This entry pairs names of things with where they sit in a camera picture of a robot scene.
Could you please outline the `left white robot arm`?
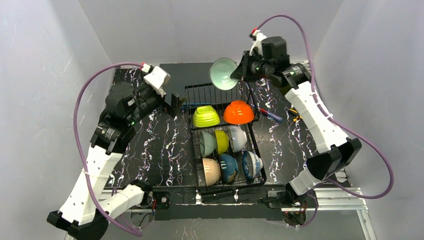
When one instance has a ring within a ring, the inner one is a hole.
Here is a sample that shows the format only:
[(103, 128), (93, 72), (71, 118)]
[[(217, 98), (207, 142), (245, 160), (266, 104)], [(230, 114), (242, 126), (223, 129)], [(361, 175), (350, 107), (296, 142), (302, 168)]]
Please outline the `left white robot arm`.
[(173, 93), (167, 103), (147, 83), (138, 88), (128, 82), (114, 84), (105, 98), (88, 153), (82, 155), (81, 174), (68, 199), (48, 214), (47, 222), (76, 240), (99, 240), (118, 216), (135, 205), (146, 204), (152, 186), (139, 179), (106, 200), (98, 198), (134, 138), (135, 124), (160, 107), (175, 117), (184, 102), (184, 97)]

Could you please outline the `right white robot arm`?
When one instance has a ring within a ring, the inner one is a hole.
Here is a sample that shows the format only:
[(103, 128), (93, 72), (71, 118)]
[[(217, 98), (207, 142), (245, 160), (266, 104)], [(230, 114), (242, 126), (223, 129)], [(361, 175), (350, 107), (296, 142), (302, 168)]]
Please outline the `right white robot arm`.
[(270, 80), (294, 106), (307, 126), (318, 154), (309, 158), (306, 168), (286, 185), (290, 197), (300, 197), (348, 166), (362, 144), (358, 138), (349, 138), (330, 121), (328, 113), (322, 112), (324, 105), (312, 92), (311, 73), (303, 64), (290, 62), (287, 44), (282, 37), (267, 37), (258, 33), (252, 35), (251, 39), (251, 49), (243, 53), (240, 64), (230, 76), (245, 82)]

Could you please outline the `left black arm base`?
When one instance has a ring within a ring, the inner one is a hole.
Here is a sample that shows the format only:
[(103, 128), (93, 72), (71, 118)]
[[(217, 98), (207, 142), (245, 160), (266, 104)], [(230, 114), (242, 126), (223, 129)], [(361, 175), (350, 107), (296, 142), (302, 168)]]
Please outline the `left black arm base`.
[(156, 210), (161, 208), (158, 205), (163, 205), (162, 207), (165, 209), (169, 207), (170, 195), (167, 192), (154, 191), (150, 183), (140, 179), (135, 179), (130, 184), (143, 191), (141, 202), (135, 205), (140, 209), (147, 210), (146, 212), (139, 213), (139, 215), (142, 215), (142, 219), (139, 221), (138, 228), (143, 229), (155, 219)]

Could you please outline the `dark blue beige bowl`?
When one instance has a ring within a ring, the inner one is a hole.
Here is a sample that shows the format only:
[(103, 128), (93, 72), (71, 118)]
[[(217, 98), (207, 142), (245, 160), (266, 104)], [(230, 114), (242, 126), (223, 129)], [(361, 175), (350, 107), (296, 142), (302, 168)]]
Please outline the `dark blue beige bowl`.
[(222, 153), (219, 155), (221, 180), (224, 184), (232, 184), (239, 174), (237, 160), (229, 154)]

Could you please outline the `green white bowl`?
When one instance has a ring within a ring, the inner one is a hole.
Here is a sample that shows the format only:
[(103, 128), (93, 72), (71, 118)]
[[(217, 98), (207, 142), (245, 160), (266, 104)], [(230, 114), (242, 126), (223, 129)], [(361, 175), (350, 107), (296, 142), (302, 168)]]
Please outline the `green white bowl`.
[(196, 108), (192, 122), (197, 128), (206, 128), (220, 124), (221, 119), (217, 111), (211, 105), (205, 105)]

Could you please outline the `cream white bowl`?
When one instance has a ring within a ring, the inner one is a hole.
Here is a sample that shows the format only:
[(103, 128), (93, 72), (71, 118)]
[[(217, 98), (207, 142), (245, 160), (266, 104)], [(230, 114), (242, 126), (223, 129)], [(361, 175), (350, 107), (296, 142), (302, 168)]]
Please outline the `cream white bowl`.
[(221, 169), (217, 160), (203, 158), (202, 164), (206, 187), (213, 186), (221, 181)]

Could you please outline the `grey green small bowl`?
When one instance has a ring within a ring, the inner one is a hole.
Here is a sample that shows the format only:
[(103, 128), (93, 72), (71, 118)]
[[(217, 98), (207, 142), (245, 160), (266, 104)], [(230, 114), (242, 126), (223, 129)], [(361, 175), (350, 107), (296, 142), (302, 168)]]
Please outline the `grey green small bowl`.
[(209, 78), (212, 84), (221, 91), (233, 89), (238, 80), (231, 77), (231, 74), (237, 69), (236, 62), (228, 57), (217, 59), (209, 69)]

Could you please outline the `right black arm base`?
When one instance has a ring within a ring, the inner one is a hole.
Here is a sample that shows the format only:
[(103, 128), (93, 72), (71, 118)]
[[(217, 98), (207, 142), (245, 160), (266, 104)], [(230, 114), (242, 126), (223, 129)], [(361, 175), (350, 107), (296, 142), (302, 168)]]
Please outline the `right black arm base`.
[[(311, 199), (314, 211), (312, 217), (307, 220), (306, 210), (308, 209), (308, 199)], [(288, 183), (283, 190), (268, 191), (265, 197), (259, 198), (256, 201), (258, 204), (264, 204), (270, 209), (281, 209), (284, 206), (296, 208), (296, 203), (299, 203), (299, 210), (286, 211), (283, 215), (287, 221), (284, 220), (288, 227), (300, 229), (308, 226), (317, 216), (319, 209), (319, 202), (316, 193), (313, 189), (307, 190), (305, 193), (298, 195), (291, 185)]]

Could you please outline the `blue patterned bowl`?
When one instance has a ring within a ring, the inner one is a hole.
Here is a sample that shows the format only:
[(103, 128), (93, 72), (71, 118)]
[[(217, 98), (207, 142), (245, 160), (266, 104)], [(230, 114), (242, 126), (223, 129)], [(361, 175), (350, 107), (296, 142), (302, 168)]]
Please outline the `blue patterned bowl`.
[(242, 168), (246, 179), (253, 180), (260, 175), (263, 161), (255, 152), (243, 151)]

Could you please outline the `yellow green bowl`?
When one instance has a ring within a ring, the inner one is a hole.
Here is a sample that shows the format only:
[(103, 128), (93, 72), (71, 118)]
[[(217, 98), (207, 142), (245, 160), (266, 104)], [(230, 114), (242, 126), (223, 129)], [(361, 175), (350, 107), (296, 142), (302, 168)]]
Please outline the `yellow green bowl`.
[(218, 154), (225, 153), (229, 148), (229, 137), (223, 130), (214, 130), (216, 139), (216, 150)]

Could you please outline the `pale green bowl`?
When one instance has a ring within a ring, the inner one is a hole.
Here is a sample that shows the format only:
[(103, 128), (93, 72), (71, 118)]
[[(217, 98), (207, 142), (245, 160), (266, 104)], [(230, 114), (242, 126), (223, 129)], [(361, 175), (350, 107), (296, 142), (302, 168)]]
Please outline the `pale green bowl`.
[(199, 135), (200, 153), (203, 158), (210, 156), (217, 148), (217, 142), (213, 135), (201, 131)]

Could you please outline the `orange white bowl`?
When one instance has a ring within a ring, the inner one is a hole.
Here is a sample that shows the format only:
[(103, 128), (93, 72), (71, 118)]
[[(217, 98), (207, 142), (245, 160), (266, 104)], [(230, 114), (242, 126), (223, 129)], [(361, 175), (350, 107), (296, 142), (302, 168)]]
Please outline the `orange white bowl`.
[(254, 120), (255, 114), (252, 107), (242, 101), (232, 101), (224, 110), (223, 119), (232, 125), (247, 124)]

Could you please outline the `dark striped white bowl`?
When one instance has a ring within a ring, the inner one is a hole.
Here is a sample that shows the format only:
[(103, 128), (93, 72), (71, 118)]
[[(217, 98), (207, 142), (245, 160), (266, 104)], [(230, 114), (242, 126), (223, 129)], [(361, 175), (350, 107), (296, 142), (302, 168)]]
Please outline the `dark striped white bowl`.
[(239, 126), (230, 125), (229, 127), (229, 142), (234, 153), (240, 152), (247, 143), (247, 134)]

